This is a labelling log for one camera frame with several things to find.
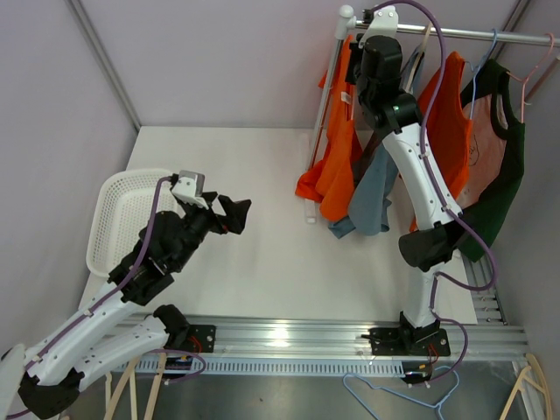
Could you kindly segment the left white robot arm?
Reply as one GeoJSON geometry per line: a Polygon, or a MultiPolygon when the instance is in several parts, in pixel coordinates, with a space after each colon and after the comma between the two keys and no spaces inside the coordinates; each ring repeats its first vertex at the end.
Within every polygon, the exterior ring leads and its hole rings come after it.
{"type": "Polygon", "coordinates": [[[26,350],[17,393],[29,412],[49,419],[113,368],[146,353],[187,349],[191,326],[173,304],[159,306],[126,333],[109,340],[103,336],[170,286],[207,234],[242,233],[250,200],[233,201],[216,192],[201,198],[204,206],[181,205],[184,216],[152,209],[136,246],[110,272],[91,303],[26,350]]]}

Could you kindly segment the blue grey t shirt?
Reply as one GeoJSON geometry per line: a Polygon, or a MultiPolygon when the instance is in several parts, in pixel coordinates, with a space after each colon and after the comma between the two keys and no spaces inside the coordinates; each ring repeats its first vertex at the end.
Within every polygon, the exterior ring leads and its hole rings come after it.
{"type": "Polygon", "coordinates": [[[392,41],[351,47],[346,81],[355,86],[353,118],[362,154],[352,165],[354,192],[347,216],[329,221],[339,238],[353,231],[373,236],[389,230],[389,193],[398,169],[382,141],[421,117],[414,97],[401,86],[402,62],[401,47],[392,41]]]}

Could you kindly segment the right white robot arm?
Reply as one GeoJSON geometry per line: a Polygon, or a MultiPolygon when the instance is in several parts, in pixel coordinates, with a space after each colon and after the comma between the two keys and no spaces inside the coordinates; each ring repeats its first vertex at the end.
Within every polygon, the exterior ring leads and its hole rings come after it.
{"type": "Polygon", "coordinates": [[[452,259],[463,234],[454,220],[460,207],[448,191],[431,153],[416,98],[401,83],[402,48],[395,38],[362,37],[348,70],[367,124],[402,176],[417,230],[398,242],[412,267],[407,302],[397,327],[370,329],[374,355],[450,354],[447,335],[435,313],[437,273],[452,259]]]}

